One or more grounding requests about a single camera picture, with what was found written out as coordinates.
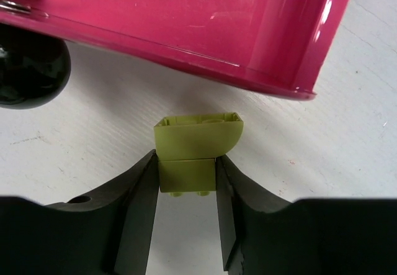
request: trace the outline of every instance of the red plastic container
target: red plastic container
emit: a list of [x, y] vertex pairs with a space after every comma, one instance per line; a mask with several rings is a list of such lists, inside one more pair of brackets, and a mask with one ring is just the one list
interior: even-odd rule
[[0, 21], [241, 88], [312, 99], [348, 0], [7, 0]]

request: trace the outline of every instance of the scratched white tabletop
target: scratched white tabletop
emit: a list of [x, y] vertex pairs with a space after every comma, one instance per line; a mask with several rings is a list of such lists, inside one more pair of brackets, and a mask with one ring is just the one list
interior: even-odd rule
[[[154, 148], [165, 115], [236, 111], [229, 153], [259, 184], [300, 197], [397, 197], [397, 0], [351, 0], [310, 102], [267, 97], [69, 44], [53, 102], [0, 110], [0, 194], [68, 201]], [[222, 274], [215, 195], [160, 195], [147, 274]]]

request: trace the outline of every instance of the yellow-green toy block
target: yellow-green toy block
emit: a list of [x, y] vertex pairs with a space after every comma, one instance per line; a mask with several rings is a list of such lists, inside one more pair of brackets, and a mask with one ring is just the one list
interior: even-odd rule
[[215, 158], [237, 144], [243, 127], [235, 112], [163, 118], [154, 126], [161, 192], [215, 191]]

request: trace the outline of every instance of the white surface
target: white surface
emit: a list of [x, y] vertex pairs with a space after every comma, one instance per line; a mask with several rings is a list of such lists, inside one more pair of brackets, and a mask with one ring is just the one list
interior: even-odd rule
[[[397, 196], [397, 0], [351, 0], [316, 85], [295, 102], [125, 55], [69, 44], [73, 73], [53, 102], [0, 110], [0, 194], [67, 201], [154, 148], [165, 115], [236, 111], [231, 159], [299, 197]], [[159, 197], [147, 274], [222, 274], [215, 196]]]

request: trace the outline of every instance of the black knob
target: black knob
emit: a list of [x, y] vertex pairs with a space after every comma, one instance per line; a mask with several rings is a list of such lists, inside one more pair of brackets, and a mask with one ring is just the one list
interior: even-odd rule
[[64, 41], [0, 24], [0, 107], [47, 103], [66, 86], [70, 68]]

